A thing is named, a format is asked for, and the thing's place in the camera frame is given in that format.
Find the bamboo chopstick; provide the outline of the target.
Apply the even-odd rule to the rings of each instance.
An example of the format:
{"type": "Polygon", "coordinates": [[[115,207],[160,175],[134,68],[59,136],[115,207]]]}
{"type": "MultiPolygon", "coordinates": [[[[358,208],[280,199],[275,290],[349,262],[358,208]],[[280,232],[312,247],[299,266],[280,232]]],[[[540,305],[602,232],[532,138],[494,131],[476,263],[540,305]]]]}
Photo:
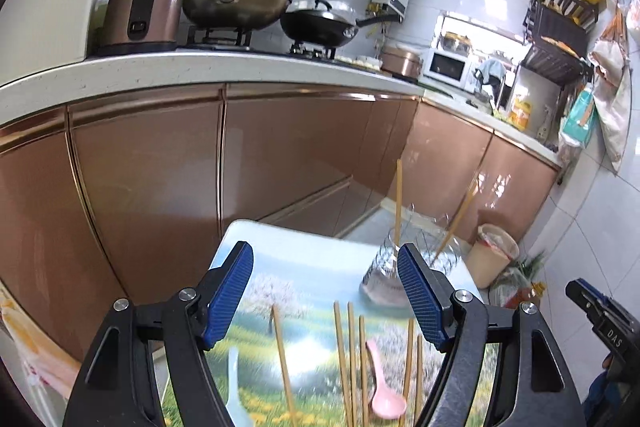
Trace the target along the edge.
{"type": "Polygon", "coordinates": [[[413,425],[419,419],[423,399],[423,336],[416,337],[416,391],[414,392],[413,425]]]}
{"type": "Polygon", "coordinates": [[[283,389],[285,394],[285,402],[286,402],[286,406],[288,407],[288,417],[290,418],[291,426],[296,427],[297,426],[296,410],[295,410],[295,404],[293,399],[291,381],[290,381],[290,377],[288,376],[288,365],[286,364],[282,327],[280,323],[280,311],[277,305],[271,306],[271,316],[273,319],[274,335],[276,335],[279,361],[280,361],[280,367],[281,367],[281,375],[282,375],[282,381],[283,381],[283,389]]]}
{"type": "Polygon", "coordinates": [[[474,178],[474,180],[472,181],[469,187],[469,190],[466,192],[464,199],[462,200],[460,208],[458,209],[457,213],[454,215],[454,219],[452,219],[448,227],[445,237],[442,239],[442,241],[438,245],[438,248],[436,249],[436,253],[433,261],[436,261],[440,257],[440,255],[442,254],[442,252],[450,242],[450,239],[452,239],[452,236],[454,236],[454,232],[457,231],[457,228],[460,225],[460,222],[462,221],[466,213],[466,210],[469,209],[471,202],[475,197],[475,195],[477,194],[477,192],[478,192],[478,180],[477,178],[474,178]]]}
{"type": "Polygon", "coordinates": [[[352,425],[357,426],[357,353],[355,335],[354,305],[347,303],[348,321],[348,350],[349,350],[349,384],[350,384],[350,413],[352,413],[352,425]]]}
{"type": "Polygon", "coordinates": [[[361,418],[363,427],[369,426],[368,354],[366,348],[366,319],[358,317],[360,346],[361,418]]]}
{"type": "Polygon", "coordinates": [[[405,399],[405,405],[407,406],[405,412],[402,413],[398,419],[398,427],[404,427],[406,421],[406,413],[409,410],[409,391],[411,383],[412,372],[412,359],[413,359],[413,339],[414,339],[414,318],[411,317],[408,321],[407,329],[407,348],[406,348],[406,361],[405,361],[405,374],[404,383],[402,384],[402,397],[405,399]]]}
{"type": "Polygon", "coordinates": [[[395,198],[395,221],[394,221],[394,244],[401,246],[401,223],[402,223],[402,189],[404,188],[404,166],[401,158],[396,162],[396,198],[395,198]]]}

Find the bamboo chopstick diagonal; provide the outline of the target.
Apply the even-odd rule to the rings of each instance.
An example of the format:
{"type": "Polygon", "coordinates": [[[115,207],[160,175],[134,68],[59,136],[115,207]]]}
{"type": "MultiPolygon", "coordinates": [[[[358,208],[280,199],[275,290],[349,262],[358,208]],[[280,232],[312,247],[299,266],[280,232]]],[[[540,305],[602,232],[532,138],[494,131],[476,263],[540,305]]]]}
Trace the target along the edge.
{"type": "Polygon", "coordinates": [[[347,377],[341,306],[338,301],[334,301],[333,303],[333,314],[338,356],[338,371],[340,372],[340,380],[342,386],[345,421],[347,427],[352,427],[352,405],[350,404],[349,380],[347,377]]]}

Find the light blue ceramic spoon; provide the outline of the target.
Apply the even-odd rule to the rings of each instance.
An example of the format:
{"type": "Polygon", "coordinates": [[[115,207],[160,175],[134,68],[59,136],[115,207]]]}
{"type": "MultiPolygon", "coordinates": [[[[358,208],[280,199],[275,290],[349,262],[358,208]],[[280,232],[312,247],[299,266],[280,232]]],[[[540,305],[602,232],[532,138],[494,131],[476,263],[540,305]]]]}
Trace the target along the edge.
{"type": "Polygon", "coordinates": [[[239,387],[239,349],[231,346],[228,351],[228,399],[227,411],[235,427],[253,427],[254,421],[250,413],[243,407],[239,387]]]}

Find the bamboo chopstick in holder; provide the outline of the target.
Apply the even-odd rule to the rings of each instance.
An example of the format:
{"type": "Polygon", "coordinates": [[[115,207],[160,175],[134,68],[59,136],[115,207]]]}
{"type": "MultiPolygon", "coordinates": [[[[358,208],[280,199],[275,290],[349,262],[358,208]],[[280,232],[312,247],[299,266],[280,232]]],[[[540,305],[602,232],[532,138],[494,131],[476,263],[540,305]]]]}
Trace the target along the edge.
{"type": "Polygon", "coordinates": [[[466,210],[469,209],[471,202],[475,197],[475,195],[477,194],[477,192],[478,192],[478,180],[477,178],[474,178],[474,180],[472,181],[469,187],[469,190],[466,192],[464,199],[462,200],[460,208],[458,209],[457,213],[454,215],[454,219],[452,219],[448,227],[445,237],[442,239],[442,241],[438,245],[438,248],[436,249],[436,253],[433,261],[436,261],[440,257],[440,255],[442,254],[442,252],[450,242],[450,239],[452,239],[452,236],[454,236],[454,232],[457,231],[457,228],[460,225],[460,222],[462,221],[466,213],[466,210]]]}
{"type": "Polygon", "coordinates": [[[402,223],[402,189],[404,188],[404,166],[401,158],[396,162],[396,198],[395,198],[395,221],[394,221],[394,244],[401,246],[401,223],[402,223]]]}

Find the beige trash bin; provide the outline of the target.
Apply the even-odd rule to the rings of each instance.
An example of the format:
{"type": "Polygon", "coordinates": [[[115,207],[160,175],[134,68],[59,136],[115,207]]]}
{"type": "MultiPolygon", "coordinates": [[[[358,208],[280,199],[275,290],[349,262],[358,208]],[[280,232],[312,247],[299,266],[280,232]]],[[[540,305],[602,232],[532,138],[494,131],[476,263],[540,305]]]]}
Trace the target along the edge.
{"type": "Polygon", "coordinates": [[[497,225],[485,223],[477,229],[477,236],[464,262],[478,289],[486,289],[520,255],[520,247],[513,237],[497,225]]]}

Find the amber cooking oil bottle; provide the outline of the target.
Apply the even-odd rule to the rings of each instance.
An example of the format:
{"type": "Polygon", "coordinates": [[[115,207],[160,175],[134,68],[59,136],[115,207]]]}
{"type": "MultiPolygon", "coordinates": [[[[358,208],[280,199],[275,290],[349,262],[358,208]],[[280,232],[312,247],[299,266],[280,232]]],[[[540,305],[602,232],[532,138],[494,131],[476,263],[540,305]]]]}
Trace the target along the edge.
{"type": "Polygon", "coordinates": [[[516,309],[520,303],[533,303],[536,307],[540,307],[541,297],[547,286],[542,282],[534,282],[530,286],[518,288],[516,293],[508,299],[504,305],[508,309],[516,309]]]}

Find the landscape print table mat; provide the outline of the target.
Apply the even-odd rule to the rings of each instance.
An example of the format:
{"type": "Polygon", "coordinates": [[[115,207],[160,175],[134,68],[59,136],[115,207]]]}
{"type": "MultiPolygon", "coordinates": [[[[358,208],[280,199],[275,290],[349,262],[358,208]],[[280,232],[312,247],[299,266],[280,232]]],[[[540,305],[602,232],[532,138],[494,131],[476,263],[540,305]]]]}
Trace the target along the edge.
{"type": "MultiPolygon", "coordinates": [[[[216,252],[218,267],[236,242],[254,251],[254,268],[226,337],[207,352],[206,361],[215,378],[222,402],[228,399],[228,351],[239,349],[239,387],[243,407],[254,426],[291,426],[285,402],[279,353],[271,306],[277,305],[284,341],[288,376],[296,410],[297,426],[346,426],[335,337],[333,303],[341,306],[347,377],[349,350],[347,303],[354,305],[357,353],[357,426],[362,426],[360,346],[358,317],[366,319],[366,338],[380,350],[386,383],[402,395],[409,309],[375,306],[360,291],[364,272],[375,255],[372,245],[330,239],[250,220],[236,220],[216,252]]],[[[416,337],[409,410],[405,426],[413,425],[416,391],[416,337]]],[[[444,357],[423,337],[423,399],[432,390],[444,357]]],[[[371,410],[375,389],[368,354],[369,426],[397,426],[371,410]]]]}

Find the yellow oil jug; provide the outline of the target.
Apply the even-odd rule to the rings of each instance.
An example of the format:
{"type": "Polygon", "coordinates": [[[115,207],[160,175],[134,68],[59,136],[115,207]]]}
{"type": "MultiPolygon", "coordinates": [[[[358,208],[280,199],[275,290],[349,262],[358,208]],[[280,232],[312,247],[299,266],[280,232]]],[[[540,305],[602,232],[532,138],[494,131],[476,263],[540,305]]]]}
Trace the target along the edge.
{"type": "Polygon", "coordinates": [[[517,98],[510,109],[508,123],[516,129],[524,132],[527,129],[529,117],[532,113],[532,104],[517,98]]]}

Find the teal hanging bag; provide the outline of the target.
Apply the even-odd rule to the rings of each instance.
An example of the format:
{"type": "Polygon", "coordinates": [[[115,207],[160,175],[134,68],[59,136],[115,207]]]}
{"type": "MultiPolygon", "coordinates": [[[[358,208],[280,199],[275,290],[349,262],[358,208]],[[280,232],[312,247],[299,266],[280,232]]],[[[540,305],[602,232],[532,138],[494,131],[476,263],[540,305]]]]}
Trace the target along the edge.
{"type": "Polygon", "coordinates": [[[593,83],[587,83],[579,92],[561,128],[563,139],[574,146],[585,147],[596,122],[593,83]]]}

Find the white microwave oven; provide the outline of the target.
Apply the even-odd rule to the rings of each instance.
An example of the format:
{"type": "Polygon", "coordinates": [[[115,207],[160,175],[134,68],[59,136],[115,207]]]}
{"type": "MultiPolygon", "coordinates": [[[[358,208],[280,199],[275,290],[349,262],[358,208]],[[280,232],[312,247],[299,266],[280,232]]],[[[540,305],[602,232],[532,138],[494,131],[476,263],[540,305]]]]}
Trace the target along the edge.
{"type": "Polygon", "coordinates": [[[428,48],[423,54],[422,75],[463,89],[470,78],[472,58],[459,53],[428,48]]]}

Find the rose gold rice cooker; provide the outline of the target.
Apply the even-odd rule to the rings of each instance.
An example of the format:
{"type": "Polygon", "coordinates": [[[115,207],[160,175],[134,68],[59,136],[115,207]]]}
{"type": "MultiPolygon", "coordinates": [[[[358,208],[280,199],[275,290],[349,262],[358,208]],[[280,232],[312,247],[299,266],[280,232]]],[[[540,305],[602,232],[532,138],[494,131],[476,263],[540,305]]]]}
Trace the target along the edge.
{"type": "Polygon", "coordinates": [[[383,46],[380,61],[384,72],[412,80],[418,80],[421,76],[423,62],[419,53],[398,46],[383,46]]]}

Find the gas stove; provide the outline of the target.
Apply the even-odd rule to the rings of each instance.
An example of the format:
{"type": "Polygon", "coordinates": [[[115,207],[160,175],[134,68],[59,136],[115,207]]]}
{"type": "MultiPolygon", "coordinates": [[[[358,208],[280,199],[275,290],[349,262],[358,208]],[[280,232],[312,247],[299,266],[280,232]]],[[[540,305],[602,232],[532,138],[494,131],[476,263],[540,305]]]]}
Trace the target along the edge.
{"type": "Polygon", "coordinates": [[[293,41],[262,31],[231,28],[200,29],[192,25],[186,33],[186,49],[201,51],[252,52],[262,54],[292,55],[306,60],[332,61],[336,59],[336,49],[318,44],[293,41]]]}

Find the black wok with lid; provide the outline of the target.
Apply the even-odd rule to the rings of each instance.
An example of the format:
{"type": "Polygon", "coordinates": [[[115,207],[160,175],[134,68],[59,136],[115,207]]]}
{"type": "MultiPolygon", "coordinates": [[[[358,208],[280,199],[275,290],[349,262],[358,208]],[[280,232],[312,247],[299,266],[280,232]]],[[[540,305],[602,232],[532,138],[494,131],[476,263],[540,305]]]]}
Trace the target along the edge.
{"type": "Polygon", "coordinates": [[[341,1],[295,1],[280,18],[281,27],[295,43],[312,43],[324,48],[346,46],[361,28],[382,23],[400,23],[395,12],[359,17],[358,12],[341,1]]]}

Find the brass coloured wok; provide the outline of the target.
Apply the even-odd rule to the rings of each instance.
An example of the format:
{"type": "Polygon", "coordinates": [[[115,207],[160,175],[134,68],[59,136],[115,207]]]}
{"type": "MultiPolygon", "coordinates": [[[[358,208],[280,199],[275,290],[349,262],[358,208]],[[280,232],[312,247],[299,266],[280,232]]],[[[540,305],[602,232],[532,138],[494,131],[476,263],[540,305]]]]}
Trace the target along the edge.
{"type": "Polygon", "coordinates": [[[262,30],[276,22],[292,0],[183,0],[186,18],[201,29],[262,30]]]}

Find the black wall dish rack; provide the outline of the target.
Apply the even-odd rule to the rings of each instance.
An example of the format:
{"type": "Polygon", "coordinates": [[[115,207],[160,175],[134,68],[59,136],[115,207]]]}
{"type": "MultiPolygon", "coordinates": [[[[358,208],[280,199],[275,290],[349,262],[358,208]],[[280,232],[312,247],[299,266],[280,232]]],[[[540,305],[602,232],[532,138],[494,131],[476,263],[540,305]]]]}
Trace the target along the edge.
{"type": "Polygon", "coordinates": [[[588,34],[598,18],[599,7],[587,0],[530,0],[521,65],[560,87],[585,76],[588,34]]]}

